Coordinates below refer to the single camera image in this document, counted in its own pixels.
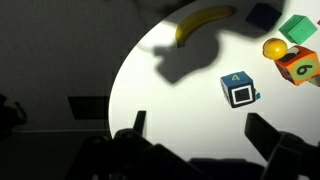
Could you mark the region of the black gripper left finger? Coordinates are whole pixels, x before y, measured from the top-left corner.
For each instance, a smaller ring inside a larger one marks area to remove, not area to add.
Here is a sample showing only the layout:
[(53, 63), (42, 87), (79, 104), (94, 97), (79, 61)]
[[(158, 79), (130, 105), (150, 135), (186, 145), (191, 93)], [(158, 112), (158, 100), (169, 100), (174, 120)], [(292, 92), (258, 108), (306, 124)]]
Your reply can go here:
[(146, 114), (146, 111), (138, 111), (135, 118), (133, 129), (140, 135), (143, 134)]

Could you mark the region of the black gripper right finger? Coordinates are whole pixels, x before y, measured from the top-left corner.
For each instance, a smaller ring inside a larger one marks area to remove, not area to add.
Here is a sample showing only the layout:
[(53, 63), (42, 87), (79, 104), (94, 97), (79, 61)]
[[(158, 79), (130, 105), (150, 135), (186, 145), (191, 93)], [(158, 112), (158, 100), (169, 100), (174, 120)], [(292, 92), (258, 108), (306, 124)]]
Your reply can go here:
[(244, 134), (265, 160), (269, 159), (281, 137), (281, 134), (257, 113), (247, 114)]

